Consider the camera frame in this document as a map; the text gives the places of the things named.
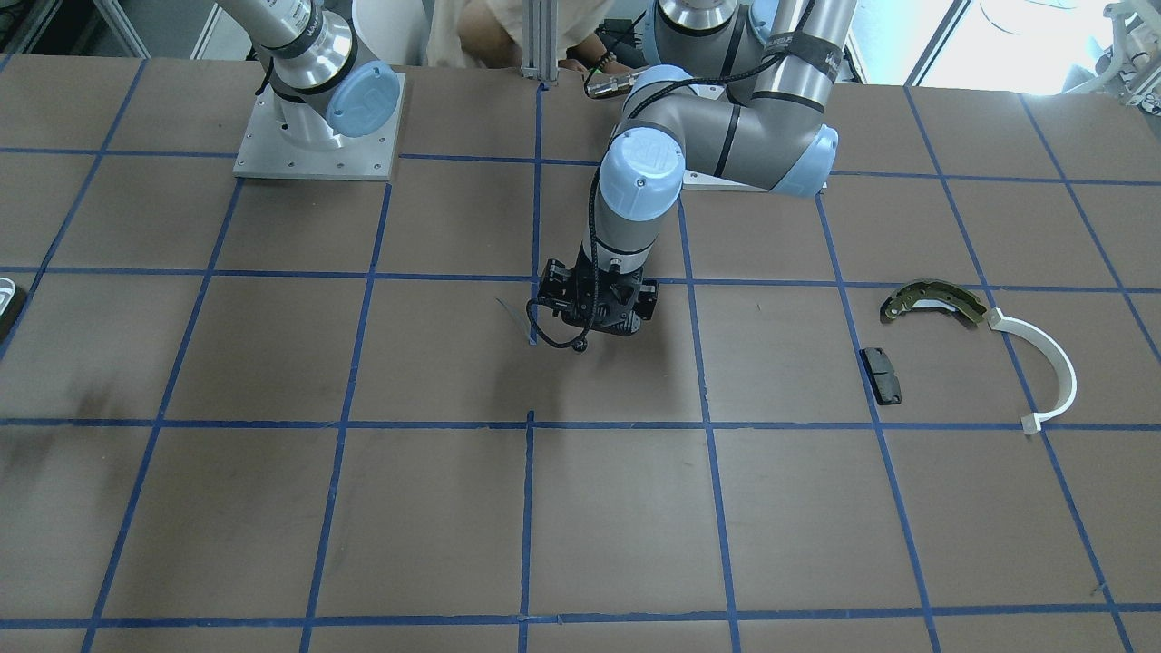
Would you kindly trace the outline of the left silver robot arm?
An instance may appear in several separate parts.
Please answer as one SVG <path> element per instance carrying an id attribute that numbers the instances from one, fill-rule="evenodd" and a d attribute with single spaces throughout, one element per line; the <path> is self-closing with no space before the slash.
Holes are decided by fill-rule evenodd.
<path id="1" fill-rule="evenodd" d="M 644 265 L 688 172 L 813 198 L 836 160 L 825 103 L 854 1 L 654 1 L 649 66 L 627 92 L 589 191 L 572 266 L 546 264 L 531 306 L 580 331 L 630 336 L 651 318 Z"/>

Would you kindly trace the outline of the person left hand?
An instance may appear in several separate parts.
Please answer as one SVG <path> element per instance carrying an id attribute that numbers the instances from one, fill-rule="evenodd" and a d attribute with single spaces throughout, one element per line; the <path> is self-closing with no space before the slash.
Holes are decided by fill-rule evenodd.
<path id="1" fill-rule="evenodd" d="M 557 62 L 557 66 L 563 70 L 580 72 L 583 74 L 601 72 L 603 66 L 598 63 L 589 63 L 580 60 L 580 56 L 577 53 L 568 53 L 564 58 Z"/>

